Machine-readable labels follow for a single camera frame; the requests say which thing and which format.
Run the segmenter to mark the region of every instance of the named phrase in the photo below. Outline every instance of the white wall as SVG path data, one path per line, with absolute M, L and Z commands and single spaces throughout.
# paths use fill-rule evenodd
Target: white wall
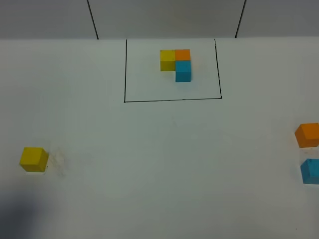
M 0 29 L 0 38 L 96 38 L 85 0 L 3 0 Z
M 319 36 L 317 0 L 247 0 L 238 37 Z
M 234 37 L 244 0 L 90 0 L 100 38 Z

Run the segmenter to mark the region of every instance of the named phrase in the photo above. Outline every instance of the orange cube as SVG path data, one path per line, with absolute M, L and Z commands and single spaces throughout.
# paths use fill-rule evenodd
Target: orange cube
M 319 145 L 319 123 L 302 123 L 295 136 L 299 148 L 317 147 Z
M 190 61 L 190 50 L 175 50 L 175 60 L 176 61 Z

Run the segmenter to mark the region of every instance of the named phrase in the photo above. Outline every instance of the drawn rectangle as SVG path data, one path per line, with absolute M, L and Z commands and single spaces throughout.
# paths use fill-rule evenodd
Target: drawn rectangle
M 192 81 L 176 83 L 175 72 L 160 71 L 160 50 L 190 49 Z M 214 39 L 132 39 L 127 41 L 125 102 L 221 99 Z

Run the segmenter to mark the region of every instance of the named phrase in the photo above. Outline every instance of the white surface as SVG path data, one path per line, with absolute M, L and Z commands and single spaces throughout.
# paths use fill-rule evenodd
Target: white surface
M 160 50 L 190 49 L 192 80 L 160 71 Z M 126 101 L 220 98 L 214 39 L 128 40 Z
M 318 44 L 217 39 L 222 100 L 123 103 L 124 40 L 2 41 L 0 186 L 49 143 L 33 239 L 316 239 L 293 133 L 319 121 Z
M 86 0 L 3 0 L 0 38 L 96 39 Z
M 103 38 L 234 37 L 244 0 L 90 0 Z
M 318 36 L 319 1 L 247 0 L 238 37 Z

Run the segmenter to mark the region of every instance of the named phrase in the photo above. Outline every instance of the wooden block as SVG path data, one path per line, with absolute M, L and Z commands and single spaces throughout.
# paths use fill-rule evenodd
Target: wooden block
M 190 81 L 191 81 L 191 62 L 176 61 L 175 82 L 190 82 Z
M 303 123 L 295 132 L 300 148 L 317 147 L 319 145 L 319 123 Z
M 160 71 L 175 71 L 175 50 L 160 51 Z
M 303 183 L 319 184 L 319 159 L 307 159 L 301 166 Z
M 175 60 L 176 61 L 190 61 L 190 50 L 175 50 Z
M 44 172 L 48 158 L 43 148 L 24 148 L 20 165 L 27 172 Z

